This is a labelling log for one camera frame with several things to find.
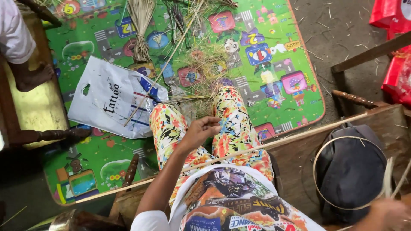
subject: floral pants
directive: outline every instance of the floral pants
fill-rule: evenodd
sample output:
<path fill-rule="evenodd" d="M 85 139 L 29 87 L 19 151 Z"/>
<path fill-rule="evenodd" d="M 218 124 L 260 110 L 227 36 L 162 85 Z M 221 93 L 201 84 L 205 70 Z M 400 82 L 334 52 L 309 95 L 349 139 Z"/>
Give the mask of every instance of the floral pants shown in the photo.
<path fill-rule="evenodd" d="M 219 90 L 215 97 L 213 114 L 222 119 L 220 122 L 222 129 L 218 135 L 214 136 L 212 154 L 200 146 L 187 156 L 184 168 L 261 145 L 260 138 L 251 124 L 241 95 L 234 87 L 224 86 Z M 178 142 L 185 135 L 188 127 L 184 117 L 175 107 L 158 104 L 150 115 L 150 128 L 154 134 L 157 160 L 161 170 Z M 269 180 L 273 178 L 270 156 L 264 149 L 228 158 L 224 163 L 249 166 L 260 171 Z M 173 195 L 170 198 L 170 205 L 174 202 L 180 186 L 196 171 L 198 169 L 180 174 Z"/>

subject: white shorts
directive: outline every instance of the white shorts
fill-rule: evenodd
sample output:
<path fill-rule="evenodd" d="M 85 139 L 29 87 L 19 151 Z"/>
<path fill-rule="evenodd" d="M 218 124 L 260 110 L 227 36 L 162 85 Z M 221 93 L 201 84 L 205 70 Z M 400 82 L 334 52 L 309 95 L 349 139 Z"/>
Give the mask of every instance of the white shorts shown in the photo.
<path fill-rule="evenodd" d="M 1 0 L 0 4 L 0 52 L 8 62 L 27 62 L 36 43 L 23 21 L 13 0 Z"/>

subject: concrete floor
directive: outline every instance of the concrete floor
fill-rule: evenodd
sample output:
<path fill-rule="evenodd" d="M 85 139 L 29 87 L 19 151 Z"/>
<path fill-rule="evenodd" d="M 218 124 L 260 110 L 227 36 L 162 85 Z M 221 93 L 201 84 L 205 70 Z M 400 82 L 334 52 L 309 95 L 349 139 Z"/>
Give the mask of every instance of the concrete floor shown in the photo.
<path fill-rule="evenodd" d="M 345 71 L 345 86 L 337 86 L 330 71 L 332 65 L 344 61 L 347 55 L 350 58 L 366 50 L 364 46 L 355 45 L 363 44 L 371 48 L 385 41 L 385 31 L 368 24 L 369 12 L 367 10 L 371 11 L 373 4 L 372 0 L 291 0 L 291 6 L 298 9 L 294 9 L 297 20 L 303 18 L 299 27 L 304 40 L 308 41 L 306 42 L 307 49 L 323 59 L 320 60 L 310 54 L 326 103 L 326 114 L 322 121 L 315 126 L 339 119 L 333 99 L 327 91 L 341 89 L 370 100 L 382 100 L 383 98 L 380 86 L 389 62 L 387 57 L 380 57 L 379 64 L 370 61 Z M 332 19 L 328 13 L 328 7 L 330 7 Z M 317 21 L 328 26 L 330 31 L 318 24 Z M 349 114 L 363 110 L 356 106 L 347 109 Z M 14 150 L 1 157 L 0 201 L 6 203 L 5 220 L 24 206 L 27 208 L 0 229 L 24 230 L 44 219 L 73 208 L 108 215 L 114 196 L 70 207 L 57 205 L 48 191 L 38 152 L 40 150 L 29 152 Z"/>

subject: white plastic bag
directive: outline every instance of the white plastic bag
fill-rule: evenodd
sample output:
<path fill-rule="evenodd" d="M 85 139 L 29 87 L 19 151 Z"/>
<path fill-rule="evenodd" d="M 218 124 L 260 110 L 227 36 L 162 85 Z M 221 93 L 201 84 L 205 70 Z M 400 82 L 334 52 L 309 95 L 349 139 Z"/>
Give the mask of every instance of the white plastic bag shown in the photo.
<path fill-rule="evenodd" d="M 169 99 L 167 89 L 144 75 L 91 56 L 77 85 L 68 112 L 69 120 L 130 139 L 152 136 L 148 120 L 154 104 Z"/>

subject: hand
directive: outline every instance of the hand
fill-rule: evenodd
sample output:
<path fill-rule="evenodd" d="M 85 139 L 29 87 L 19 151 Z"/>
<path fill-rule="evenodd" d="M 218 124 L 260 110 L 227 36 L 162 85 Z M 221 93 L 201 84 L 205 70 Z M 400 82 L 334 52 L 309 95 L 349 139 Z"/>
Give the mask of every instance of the hand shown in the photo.
<path fill-rule="evenodd" d="M 400 228 L 410 221 L 409 208 L 401 201 L 379 199 L 371 205 L 368 216 L 371 219 L 383 219 L 385 229 Z"/>
<path fill-rule="evenodd" d="M 191 122 L 187 133 L 178 144 L 178 148 L 182 149 L 184 152 L 191 152 L 200 147 L 208 137 L 213 137 L 220 132 L 220 121 L 221 118 L 212 116 L 194 120 Z"/>

